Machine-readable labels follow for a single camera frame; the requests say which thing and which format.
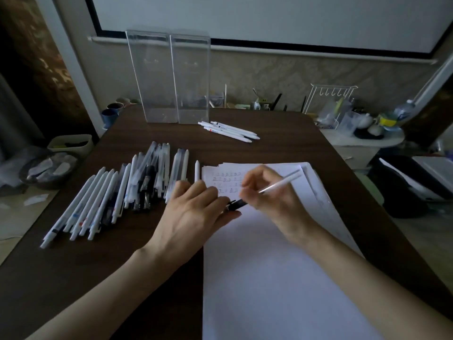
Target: transparent plastic container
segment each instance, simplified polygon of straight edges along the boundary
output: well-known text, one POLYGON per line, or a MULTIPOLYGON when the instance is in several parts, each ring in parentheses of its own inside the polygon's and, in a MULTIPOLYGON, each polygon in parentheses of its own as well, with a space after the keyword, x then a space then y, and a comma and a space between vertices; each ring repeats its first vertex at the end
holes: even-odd
POLYGON ((347 111, 344 114, 341 123, 338 125, 337 131, 341 132, 344 136, 350 137, 356 130, 360 120, 361 120, 360 114, 353 111, 347 111))
POLYGON ((211 39, 206 35, 171 34, 178 121, 209 121, 211 39))
POLYGON ((177 123, 170 35, 127 30, 126 37, 146 121, 177 123))

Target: finger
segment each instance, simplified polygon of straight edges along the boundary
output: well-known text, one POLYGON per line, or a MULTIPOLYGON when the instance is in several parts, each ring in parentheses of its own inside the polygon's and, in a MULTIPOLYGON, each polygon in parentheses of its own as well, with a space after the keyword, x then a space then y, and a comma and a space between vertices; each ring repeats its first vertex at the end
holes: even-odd
POLYGON ((228 197, 219 197, 213 200, 206 208, 205 211, 209 216, 217 218, 227 207, 230 199, 228 197))
POLYGON ((188 181, 177 181, 173 188, 170 200, 181 197, 186 191, 190 188, 190 183, 188 181))
POLYGON ((187 192, 184 194, 184 198, 187 200, 195 198, 197 195, 201 194, 204 190, 206 190, 206 184, 203 180, 199 180, 195 182, 187 192))
POLYGON ((210 203, 212 203, 214 200, 216 200, 218 194, 219 191, 217 190, 216 187, 214 186, 208 187, 193 199, 193 203, 196 206, 204 208, 208 206, 210 203))
POLYGON ((252 181, 259 181, 260 179, 264 180, 269 184, 280 181, 282 177, 276 171, 269 168, 268 166, 260 165, 246 173, 244 179, 242 180, 242 186, 245 187, 249 185, 252 181))
POLYGON ((214 234, 217 230, 219 230, 221 227, 224 225, 227 225, 230 223, 232 220, 238 218, 241 216, 240 211, 229 211, 222 213, 218 218, 217 221, 214 222, 214 225, 212 226, 212 233, 214 234))
POLYGON ((279 200, 272 199, 268 194, 258 193, 250 188, 243 188, 239 193, 239 197, 271 218, 279 214, 279 200))

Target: stack of paper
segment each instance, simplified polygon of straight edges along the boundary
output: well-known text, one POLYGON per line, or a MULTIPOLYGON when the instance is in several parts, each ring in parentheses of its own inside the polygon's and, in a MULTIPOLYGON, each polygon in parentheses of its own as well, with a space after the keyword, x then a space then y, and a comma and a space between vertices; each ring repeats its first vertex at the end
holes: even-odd
MULTIPOLYGON (((361 255, 308 163, 271 164, 293 181, 309 214, 361 255)), ((219 195, 238 199, 251 164, 203 167, 202 179, 219 195)), ((204 246, 203 339, 381 339, 324 271, 291 245, 262 213, 247 205, 242 216, 204 246)))

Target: right hand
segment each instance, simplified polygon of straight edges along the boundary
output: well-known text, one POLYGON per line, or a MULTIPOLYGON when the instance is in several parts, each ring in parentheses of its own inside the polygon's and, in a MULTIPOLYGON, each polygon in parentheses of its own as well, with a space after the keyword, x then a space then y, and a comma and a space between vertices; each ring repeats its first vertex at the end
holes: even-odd
POLYGON ((258 193, 281 179, 276 171, 260 165, 247 172, 239 196, 266 214, 288 241, 301 245, 301 241, 308 239, 310 230, 318 225, 303 207, 292 185, 288 183, 269 193, 258 193))

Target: dark brown tabletop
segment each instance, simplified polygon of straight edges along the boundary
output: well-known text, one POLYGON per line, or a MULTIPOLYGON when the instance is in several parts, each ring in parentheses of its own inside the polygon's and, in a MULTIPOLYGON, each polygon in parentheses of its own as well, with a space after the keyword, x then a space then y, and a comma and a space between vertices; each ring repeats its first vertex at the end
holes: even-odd
MULTIPOLYGON (((118 170, 152 141, 190 150, 187 176, 202 165, 309 162, 369 262, 453 319, 453 297, 392 223, 309 117, 293 112, 211 110, 210 118, 256 132, 243 143, 199 125, 146 123, 140 106, 126 108, 0 266, 0 339, 22 339, 114 272, 144 245, 164 209, 126 210, 115 226, 88 241, 42 238, 86 179, 101 167, 118 170)), ((197 253, 124 322, 115 339, 201 339, 203 254, 197 253)))

